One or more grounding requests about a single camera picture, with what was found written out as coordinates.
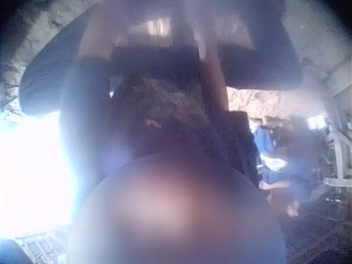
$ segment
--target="rocky ceiling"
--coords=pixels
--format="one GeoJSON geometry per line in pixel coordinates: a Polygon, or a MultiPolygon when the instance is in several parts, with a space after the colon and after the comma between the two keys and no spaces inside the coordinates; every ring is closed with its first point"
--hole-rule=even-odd
{"type": "MultiPolygon", "coordinates": [[[[4,119],[20,122],[24,118],[17,92],[28,63],[60,29],[96,2],[99,0],[27,1],[14,13],[2,38],[4,119]]],[[[320,2],[300,0],[287,1],[283,24],[300,59],[310,65],[304,69],[301,88],[286,92],[228,88],[231,109],[257,118],[314,116],[325,110],[319,94],[326,89],[350,113],[351,42],[343,25],[320,2]]]]}

